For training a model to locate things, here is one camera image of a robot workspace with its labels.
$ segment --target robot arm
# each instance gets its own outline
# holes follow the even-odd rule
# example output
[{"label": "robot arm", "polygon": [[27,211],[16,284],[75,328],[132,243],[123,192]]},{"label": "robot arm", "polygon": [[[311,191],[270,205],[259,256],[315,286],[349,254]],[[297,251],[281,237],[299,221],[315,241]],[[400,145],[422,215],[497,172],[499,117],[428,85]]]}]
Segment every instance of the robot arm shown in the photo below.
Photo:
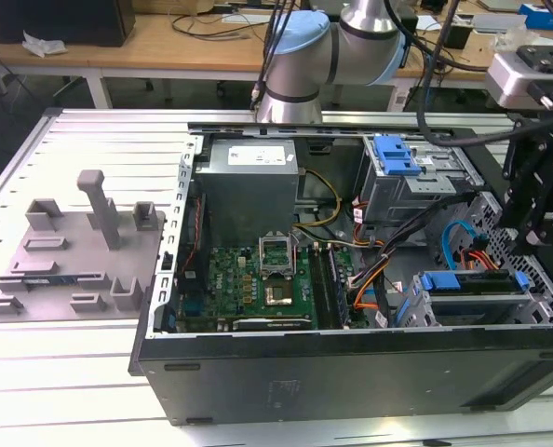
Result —
[{"label": "robot arm", "polygon": [[400,65],[404,42],[382,0],[352,0],[333,25],[321,12],[293,12],[266,73],[258,121],[321,122],[321,86],[386,81]]}]

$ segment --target red cable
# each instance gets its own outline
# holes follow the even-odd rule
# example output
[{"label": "red cable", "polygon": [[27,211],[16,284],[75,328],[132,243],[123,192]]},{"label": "red cable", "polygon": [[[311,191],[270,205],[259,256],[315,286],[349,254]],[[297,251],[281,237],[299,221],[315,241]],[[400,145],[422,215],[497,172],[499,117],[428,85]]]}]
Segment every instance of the red cable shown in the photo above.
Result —
[{"label": "red cable", "polygon": [[192,251],[190,252],[190,255],[188,256],[187,260],[185,261],[185,264],[182,268],[182,274],[185,272],[185,269],[187,266],[192,262],[192,259],[194,259],[194,254],[196,254],[197,246],[198,246],[198,239],[200,237],[200,208],[202,207],[200,198],[196,199],[196,235],[194,239],[194,247],[192,248]]}]

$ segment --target white desk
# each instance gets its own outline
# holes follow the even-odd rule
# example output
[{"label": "white desk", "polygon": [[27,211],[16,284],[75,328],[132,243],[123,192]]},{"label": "white desk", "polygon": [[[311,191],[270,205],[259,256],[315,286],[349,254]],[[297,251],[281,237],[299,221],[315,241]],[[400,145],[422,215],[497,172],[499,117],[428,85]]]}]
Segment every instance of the white desk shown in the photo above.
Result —
[{"label": "white desk", "polygon": [[[83,210],[74,173],[102,168],[118,208],[169,203],[186,122],[251,121],[247,112],[64,111],[41,119],[0,177],[0,272],[36,196]],[[409,114],[325,114],[327,122],[413,124]],[[429,122],[507,129],[499,115],[431,115]],[[505,145],[491,146],[502,160]],[[553,388],[512,413],[305,423],[172,427],[142,377],[128,372],[135,320],[0,325],[0,445],[452,445],[553,446]]]}]

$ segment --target wooden desk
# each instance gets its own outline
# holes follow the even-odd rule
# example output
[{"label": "wooden desk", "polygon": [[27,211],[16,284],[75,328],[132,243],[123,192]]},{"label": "wooden desk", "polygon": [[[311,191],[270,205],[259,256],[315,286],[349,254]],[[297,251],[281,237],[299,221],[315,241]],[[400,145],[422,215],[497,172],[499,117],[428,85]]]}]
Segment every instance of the wooden desk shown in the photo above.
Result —
[{"label": "wooden desk", "polygon": [[[460,13],[478,13],[484,10],[472,3],[462,2]],[[444,12],[438,17],[443,20]],[[209,33],[233,29],[240,25],[217,22],[211,25],[196,23],[193,31]],[[264,35],[264,27],[256,33]],[[117,47],[68,45],[65,54],[41,59],[30,54],[21,45],[1,45],[0,58],[20,75],[78,75],[88,81],[97,108],[109,108],[111,102],[104,83],[105,77],[150,77],[160,79],[210,79],[254,81],[262,64],[263,43],[251,31],[250,38],[209,42],[194,39],[172,30],[165,15],[138,15],[136,26],[126,44]],[[438,32],[420,32],[428,40],[436,41]],[[553,38],[553,33],[543,33]],[[472,33],[463,50],[451,50],[458,61],[473,65],[489,65],[493,52],[493,37]],[[413,48],[406,67],[398,70],[388,84],[395,87],[389,105],[390,111],[402,110],[409,90],[423,71],[421,53]],[[6,70],[0,66],[0,74]],[[442,87],[483,88],[484,74],[453,70]]]}]

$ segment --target blue plastic latch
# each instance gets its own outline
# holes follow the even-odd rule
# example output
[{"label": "blue plastic latch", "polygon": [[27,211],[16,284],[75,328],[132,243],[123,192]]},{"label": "blue plastic latch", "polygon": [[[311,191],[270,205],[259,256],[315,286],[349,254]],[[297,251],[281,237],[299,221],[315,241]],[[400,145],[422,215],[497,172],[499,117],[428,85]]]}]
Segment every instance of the blue plastic latch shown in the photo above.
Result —
[{"label": "blue plastic latch", "polygon": [[531,287],[531,283],[525,272],[517,271],[515,273],[515,280],[522,291],[527,291]]},{"label": "blue plastic latch", "polygon": [[419,175],[422,170],[411,158],[409,149],[400,137],[378,136],[373,138],[376,155],[382,162],[386,175]]},{"label": "blue plastic latch", "polygon": [[434,284],[428,275],[421,275],[420,279],[422,280],[422,286],[424,286],[425,291],[434,289]]},{"label": "blue plastic latch", "polygon": [[461,284],[453,272],[428,272],[422,276],[428,277],[436,291],[459,291]]}]

